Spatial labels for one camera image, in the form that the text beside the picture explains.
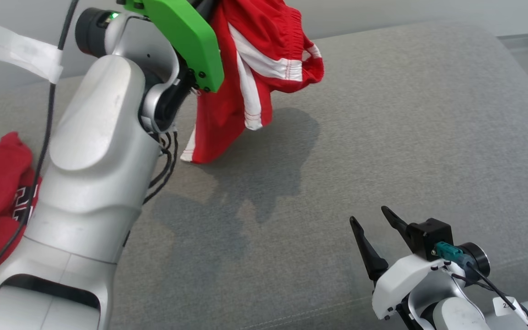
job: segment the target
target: teal connector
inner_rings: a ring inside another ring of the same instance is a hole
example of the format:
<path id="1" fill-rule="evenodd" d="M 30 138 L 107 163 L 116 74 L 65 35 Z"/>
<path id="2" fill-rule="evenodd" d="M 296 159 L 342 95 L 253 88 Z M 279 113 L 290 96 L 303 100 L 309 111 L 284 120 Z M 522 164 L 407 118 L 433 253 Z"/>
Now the teal connector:
<path id="1" fill-rule="evenodd" d="M 435 252 L 438 257 L 443 260 L 449 260 L 453 263 L 456 263 L 463 270 L 468 271 L 468 263 L 475 265 L 476 261 L 472 258 L 471 255 L 463 253 L 461 249 L 447 244 L 446 242 L 439 242 L 435 245 Z"/>
<path id="2" fill-rule="evenodd" d="M 463 255 L 463 251 L 457 247 L 447 244 L 446 242 L 439 242 L 435 245 L 435 252 L 438 257 L 457 263 L 459 257 Z"/>

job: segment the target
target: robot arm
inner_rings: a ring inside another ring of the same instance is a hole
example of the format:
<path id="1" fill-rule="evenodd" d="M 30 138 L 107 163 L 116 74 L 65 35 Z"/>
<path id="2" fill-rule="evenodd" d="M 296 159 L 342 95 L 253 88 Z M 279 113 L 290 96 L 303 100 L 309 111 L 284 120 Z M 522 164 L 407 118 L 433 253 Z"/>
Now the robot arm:
<path id="1" fill-rule="evenodd" d="M 154 23 L 193 69 L 199 88 L 217 92 L 224 80 L 217 37 L 207 23 L 215 0 L 118 0 L 128 11 Z"/>
<path id="2" fill-rule="evenodd" d="M 109 328 L 113 275 L 148 198 L 160 151 L 156 137 L 170 128 L 197 82 L 217 90 L 223 79 L 216 39 L 203 17 L 180 1 L 163 1 L 170 11 L 157 3 L 148 6 L 149 17 L 173 20 L 189 47 L 164 38 L 167 23 L 139 14 L 93 8 L 76 24 L 79 48 L 99 59 L 50 140 L 38 207 L 0 265 L 0 329 Z M 174 148 L 176 158 L 176 139 Z"/>
<path id="3" fill-rule="evenodd" d="M 484 314 L 463 292 L 465 286 L 490 274 L 486 253 L 474 243 L 454 246 L 451 226 L 442 221 L 406 224 L 388 207 L 382 211 L 413 254 L 388 268 L 358 221 L 350 218 L 368 277 L 374 282 L 376 316 L 389 320 L 398 313 L 409 330 L 490 330 Z"/>

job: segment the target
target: cable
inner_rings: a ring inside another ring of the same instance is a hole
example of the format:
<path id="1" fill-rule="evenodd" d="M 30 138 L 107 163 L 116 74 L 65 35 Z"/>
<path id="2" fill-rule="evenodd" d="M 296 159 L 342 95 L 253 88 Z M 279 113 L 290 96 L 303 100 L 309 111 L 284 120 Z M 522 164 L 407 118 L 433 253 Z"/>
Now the cable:
<path id="1" fill-rule="evenodd" d="M 172 172 L 174 171 L 174 165 L 176 165 L 176 158 L 178 157 L 178 133 L 174 132 L 172 134 L 172 138 L 174 139 L 174 157 L 172 157 L 172 165 L 170 166 L 170 171 L 164 178 L 164 181 L 154 190 L 150 193 L 145 199 L 144 204 L 148 203 L 149 200 L 151 200 L 154 196 L 156 196 L 164 186 L 166 186 L 168 180 L 170 179 L 170 176 L 172 175 Z"/>
<path id="2" fill-rule="evenodd" d="M 69 5 L 69 10 L 66 13 L 65 23 L 63 24 L 62 31 L 60 33 L 60 39 L 58 42 L 58 49 L 63 50 L 65 48 L 65 42 L 67 35 L 69 33 L 69 27 L 71 26 L 71 21 L 75 14 L 75 9 L 79 0 L 71 0 Z M 19 222 L 19 226 L 9 238 L 8 242 L 5 244 L 4 248 L 0 251 L 0 261 L 1 258 L 6 254 L 9 247 L 19 236 L 19 233 L 22 231 L 23 227 L 28 223 L 28 219 L 31 215 L 30 210 L 32 209 L 33 198 L 36 192 L 36 187 L 38 186 L 38 178 L 40 178 L 40 172 L 42 170 L 42 165 L 44 164 L 44 159 L 46 158 L 46 150 L 48 150 L 48 142 L 50 141 L 50 132 L 52 131 L 52 117 L 54 113 L 54 96 L 56 94 L 56 84 L 50 83 L 50 90 L 48 91 L 48 116 L 46 117 L 46 132 L 44 133 L 44 140 L 42 141 L 42 150 L 40 151 L 40 156 L 38 157 L 38 164 L 36 165 L 36 171 L 34 173 L 34 180 L 32 186 L 30 187 L 30 192 L 27 200 L 27 208 L 23 213 L 22 219 Z"/>
<path id="3" fill-rule="evenodd" d="M 519 315 L 520 318 L 522 318 L 522 320 L 525 322 L 525 324 L 528 326 L 528 320 L 525 320 L 521 313 L 518 313 L 517 311 L 517 308 L 515 307 L 515 305 L 513 305 L 513 303 L 511 303 L 509 301 L 509 299 L 506 298 L 506 294 L 504 292 L 502 292 L 501 290 L 498 290 L 498 288 L 491 282 L 491 280 L 488 280 L 488 277 L 486 277 L 484 274 L 482 274 L 482 272 L 480 272 L 480 270 L 477 268 L 477 267 L 474 267 L 474 265 L 472 265 L 472 263 L 466 263 L 466 265 L 473 271 L 476 272 L 476 274 L 478 274 L 478 276 L 480 276 L 480 278 L 482 278 L 482 280 L 484 282 L 486 282 L 486 284 L 488 284 L 488 286 L 490 287 L 490 290 L 491 291 L 494 291 L 496 292 L 496 294 L 503 300 L 505 301 L 505 303 L 511 307 L 511 309 L 513 311 L 515 311 L 515 313 L 517 315 Z M 519 303 L 519 307 L 521 307 L 522 311 L 526 314 L 527 318 L 528 318 L 528 310 L 521 304 Z"/>
<path id="4" fill-rule="evenodd" d="M 455 273 L 450 273 L 450 274 L 451 274 L 451 276 L 453 278 L 457 278 L 457 279 L 462 280 L 462 281 L 464 281 L 466 283 L 474 284 L 476 286 L 479 286 L 480 288 L 484 288 L 484 289 L 486 289 L 488 291 L 494 292 L 494 290 L 490 286 L 487 286 L 484 283 L 480 283 L 477 280 L 470 280 L 467 277 L 464 277 L 464 276 L 461 276 L 461 275 L 458 275 L 458 274 L 455 274 Z M 521 307 L 522 311 L 524 311 L 524 313 L 527 314 L 527 317 L 528 317 L 528 309 L 524 305 L 522 305 L 522 303 L 519 303 L 519 306 Z"/>
<path id="5" fill-rule="evenodd" d="M 459 292 L 462 293 L 463 295 L 463 298 L 466 299 L 466 301 L 468 303 L 470 303 L 472 306 L 474 306 L 474 308 L 478 311 L 478 313 L 480 313 L 480 316 L 482 317 L 482 319 L 484 321 L 486 321 L 486 317 L 484 316 L 484 313 L 482 313 L 482 311 L 478 308 L 478 306 L 476 306 L 475 303 L 473 303 L 466 295 L 465 292 L 463 292 L 462 288 L 459 286 L 459 284 L 457 284 L 457 281 L 455 280 L 455 278 L 453 278 L 453 275 L 452 275 L 452 280 L 453 280 L 453 283 L 455 284 L 455 286 L 457 287 L 457 289 L 459 290 Z"/>
<path id="6" fill-rule="evenodd" d="M 461 276 L 461 275 L 458 275 L 458 274 L 455 274 L 455 273 L 451 273 L 451 276 L 454 277 L 454 278 L 457 278 L 458 280 L 462 280 L 466 283 L 469 283 L 469 284 L 475 284 L 476 286 L 479 286 L 481 288 L 484 288 L 488 291 L 494 291 L 492 290 L 492 288 L 490 286 L 487 286 L 486 284 L 484 283 L 480 283 L 478 282 L 477 280 L 470 280 L 469 278 L 467 277 L 464 277 L 464 276 Z"/>
<path id="7" fill-rule="evenodd" d="M 169 151 L 170 144 L 172 144 L 172 138 L 170 138 L 170 133 L 166 133 L 166 137 L 168 138 L 168 145 L 166 145 L 166 142 L 162 138 L 160 138 L 160 141 L 163 144 L 162 153 L 167 156 L 166 165 L 164 166 L 164 168 L 160 172 L 160 174 L 152 179 L 148 189 L 152 188 L 153 186 L 155 186 L 168 173 L 168 170 L 170 169 L 170 167 L 172 165 L 172 154 Z"/>

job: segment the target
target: gray fabric surface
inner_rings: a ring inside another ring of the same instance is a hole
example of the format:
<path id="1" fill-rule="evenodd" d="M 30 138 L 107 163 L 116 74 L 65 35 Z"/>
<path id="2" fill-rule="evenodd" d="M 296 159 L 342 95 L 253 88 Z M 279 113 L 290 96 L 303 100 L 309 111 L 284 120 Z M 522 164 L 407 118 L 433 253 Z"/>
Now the gray fabric surface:
<path id="1" fill-rule="evenodd" d="M 380 206 L 435 217 L 528 300 L 528 77 L 475 27 L 437 23 L 318 40 L 321 84 L 275 94 L 273 123 L 210 165 L 178 163 L 144 207 L 115 278 L 112 329 L 402 329 L 379 322 L 348 223 L 408 254 Z M 64 109 L 79 83 L 61 82 Z M 0 136 L 39 150 L 47 88 L 0 96 Z M 184 147 L 195 103 L 178 126 Z M 492 295 L 470 288 L 485 311 Z"/>

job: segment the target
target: label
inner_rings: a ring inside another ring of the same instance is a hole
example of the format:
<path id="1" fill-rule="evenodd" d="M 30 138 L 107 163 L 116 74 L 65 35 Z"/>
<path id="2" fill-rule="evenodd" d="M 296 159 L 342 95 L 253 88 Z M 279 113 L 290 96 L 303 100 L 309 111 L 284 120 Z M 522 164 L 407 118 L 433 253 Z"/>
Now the label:
<path id="1" fill-rule="evenodd" d="M 506 297 L 508 301 L 510 301 L 515 307 L 517 314 L 523 313 L 523 310 L 521 309 L 519 303 L 516 299 L 513 297 Z M 496 313 L 497 317 L 503 317 L 505 315 L 509 315 L 513 313 L 513 309 L 509 304 L 507 304 L 501 297 L 496 297 L 492 299 L 492 303 L 494 304 L 494 312 Z"/>

